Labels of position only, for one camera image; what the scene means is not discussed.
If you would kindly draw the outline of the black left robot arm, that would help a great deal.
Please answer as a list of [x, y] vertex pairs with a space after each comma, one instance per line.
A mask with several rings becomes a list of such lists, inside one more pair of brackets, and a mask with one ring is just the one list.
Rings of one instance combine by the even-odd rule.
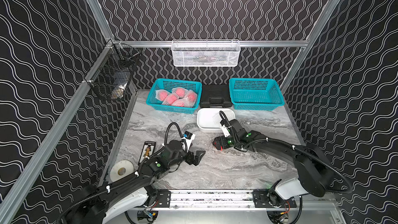
[[90, 187], [84, 197], [64, 210], [57, 224], [102, 224], [111, 216], [110, 209], [140, 189], [146, 189], [170, 173], [182, 162], [199, 165], [205, 150], [192, 152], [185, 141], [172, 140], [162, 149], [146, 157], [137, 171], [106, 186]]

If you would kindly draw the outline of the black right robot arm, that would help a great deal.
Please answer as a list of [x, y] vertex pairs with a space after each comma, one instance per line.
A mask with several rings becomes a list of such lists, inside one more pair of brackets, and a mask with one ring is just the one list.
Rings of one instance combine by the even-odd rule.
[[295, 196], [312, 195], [321, 198], [329, 191], [333, 171], [319, 148], [293, 145], [258, 131], [247, 132], [236, 119], [222, 120], [220, 125], [223, 136], [215, 138], [212, 143], [217, 150], [234, 148], [240, 152], [264, 153], [296, 169], [296, 175], [285, 175], [271, 187], [271, 197], [288, 200]]

